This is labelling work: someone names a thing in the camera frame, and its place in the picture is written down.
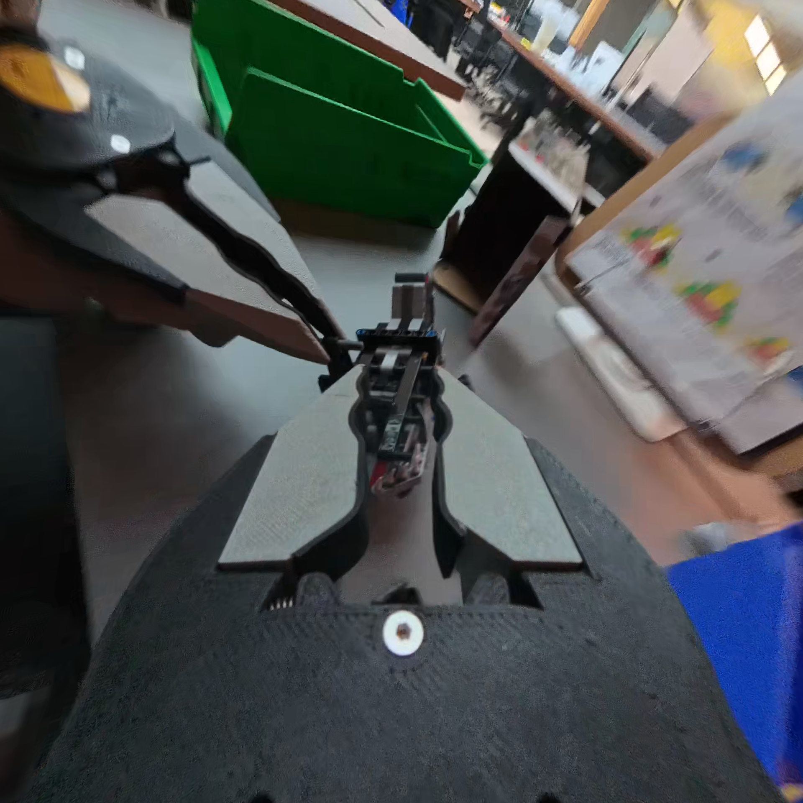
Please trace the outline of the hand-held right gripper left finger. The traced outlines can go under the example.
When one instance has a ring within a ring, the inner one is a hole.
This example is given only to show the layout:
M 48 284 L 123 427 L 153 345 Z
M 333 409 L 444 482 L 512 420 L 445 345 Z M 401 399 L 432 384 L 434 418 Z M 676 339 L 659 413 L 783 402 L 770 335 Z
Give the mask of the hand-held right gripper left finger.
M 350 370 L 282 426 L 219 556 L 224 569 L 346 574 L 368 544 L 365 379 Z

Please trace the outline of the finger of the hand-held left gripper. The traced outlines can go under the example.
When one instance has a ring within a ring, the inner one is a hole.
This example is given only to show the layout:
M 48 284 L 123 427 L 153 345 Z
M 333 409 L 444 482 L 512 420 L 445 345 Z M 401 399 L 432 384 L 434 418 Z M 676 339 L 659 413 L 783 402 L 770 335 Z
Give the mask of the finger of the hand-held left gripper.
M 285 226 L 215 161 L 189 167 L 183 180 L 183 215 L 236 272 L 255 281 L 284 310 L 294 313 L 316 339 L 345 338 Z
M 192 304 L 235 324 L 241 335 L 297 358 L 329 362 L 312 326 L 303 321 L 300 304 L 291 308 L 290 302 L 276 299 L 276 287 L 267 290 L 243 267 L 232 266 L 211 237 L 163 201 L 115 193 L 85 211 L 183 280 Z

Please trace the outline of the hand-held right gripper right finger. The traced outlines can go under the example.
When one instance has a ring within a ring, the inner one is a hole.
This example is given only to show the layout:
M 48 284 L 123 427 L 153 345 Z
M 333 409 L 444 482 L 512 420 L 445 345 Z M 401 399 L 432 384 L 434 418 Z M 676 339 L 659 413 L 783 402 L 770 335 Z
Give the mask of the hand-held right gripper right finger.
M 433 526 L 442 574 L 580 568 L 526 436 L 450 371 L 434 378 Z

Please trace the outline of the grey red lego vehicle model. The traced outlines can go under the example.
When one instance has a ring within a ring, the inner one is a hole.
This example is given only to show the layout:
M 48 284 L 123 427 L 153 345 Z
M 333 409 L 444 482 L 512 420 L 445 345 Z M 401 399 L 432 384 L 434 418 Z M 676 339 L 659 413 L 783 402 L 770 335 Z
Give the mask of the grey red lego vehicle model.
M 324 336 L 329 372 L 306 430 L 321 456 L 352 455 L 358 480 L 376 494 L 403 495 L 432 456 L 445 507 L 447 437 L 477 396 L 468 376 L 445 370 L 432 273 L 397 273 L 391 289 L 388 321 Z

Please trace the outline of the blue plastic bin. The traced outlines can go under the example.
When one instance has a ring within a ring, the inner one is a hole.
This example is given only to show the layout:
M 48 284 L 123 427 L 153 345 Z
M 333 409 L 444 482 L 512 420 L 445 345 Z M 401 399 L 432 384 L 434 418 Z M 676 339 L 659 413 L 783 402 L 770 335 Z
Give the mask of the blue plastic bin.
M 684 534 L 668 579 L 759 759 L 802 800 L 802 523 L 738 541 L 735 524 Z

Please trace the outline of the black lego set box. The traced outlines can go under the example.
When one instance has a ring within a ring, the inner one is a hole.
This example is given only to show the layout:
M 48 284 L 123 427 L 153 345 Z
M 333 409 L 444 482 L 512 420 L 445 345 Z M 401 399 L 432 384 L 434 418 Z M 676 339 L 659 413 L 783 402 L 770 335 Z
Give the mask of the black lego set box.
M 434 283 L 481 315 L 513 267 L 536 261 L 530 271 L 537 274 L 570 229 L 604 199 L 585 179 L 570 186 L 548 167 L 544 155 L 514 140 L 472 203 L 448 219 Z

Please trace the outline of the person's left hand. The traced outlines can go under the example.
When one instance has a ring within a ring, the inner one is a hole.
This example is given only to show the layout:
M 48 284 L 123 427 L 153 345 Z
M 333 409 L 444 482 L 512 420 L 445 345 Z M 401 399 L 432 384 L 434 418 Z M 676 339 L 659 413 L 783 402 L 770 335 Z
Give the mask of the person's left hand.
M 2 309 L 49 315 L 77 313 L 98 302 L 119 321 L 190 329 L 193 316 L 144 280 L 62 259 L 40 235 L 2 212 Z

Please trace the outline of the green plastic bin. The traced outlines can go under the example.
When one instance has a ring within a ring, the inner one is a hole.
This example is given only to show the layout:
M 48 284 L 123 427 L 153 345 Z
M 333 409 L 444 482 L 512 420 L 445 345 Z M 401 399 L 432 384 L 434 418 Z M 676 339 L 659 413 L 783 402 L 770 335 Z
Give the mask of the green plastic bin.
M 438 228 L 486 152 L 423 78 L 269 1 L 196 1 L 211 131 L 270 198 Z

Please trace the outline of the grey work table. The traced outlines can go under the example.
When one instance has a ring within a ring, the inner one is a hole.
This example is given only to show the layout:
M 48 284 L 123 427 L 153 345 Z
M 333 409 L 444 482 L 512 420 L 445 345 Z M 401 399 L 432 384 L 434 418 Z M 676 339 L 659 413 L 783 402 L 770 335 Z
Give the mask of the grey work table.
M 661 142 L 659 137 L 637 124 L 624 112 L 618 111 L 617 107 L 607 107 L 604 102 L 585 93 L 568 75 L 562 74 L 540 54 L 537 54 L 537 52 L 524 45 L 518 34 L 509 31 L 497 19 L 491 16 L 488 23 L 501 34 L 502 40 L 511 45 L 523 59 L 544 75 L 548 82 L 570 97 L 579 107 L 583 108 L 599 125 L 611 131 L 638 157 L 649 162 L 656 160 L 666 151 L 668 145 Z
M 466 84 L 380 1 L 275 1 L 282 9 L 399 66 L 456 101 Z

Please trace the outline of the person's black jacket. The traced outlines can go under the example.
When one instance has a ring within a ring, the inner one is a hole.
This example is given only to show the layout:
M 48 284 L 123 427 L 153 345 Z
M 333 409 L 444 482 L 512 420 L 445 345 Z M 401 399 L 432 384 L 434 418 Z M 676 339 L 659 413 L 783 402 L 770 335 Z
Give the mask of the person's black jacket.
M 72 703 L 90 660 L 55 326 L 2 317 L 2 689 Z

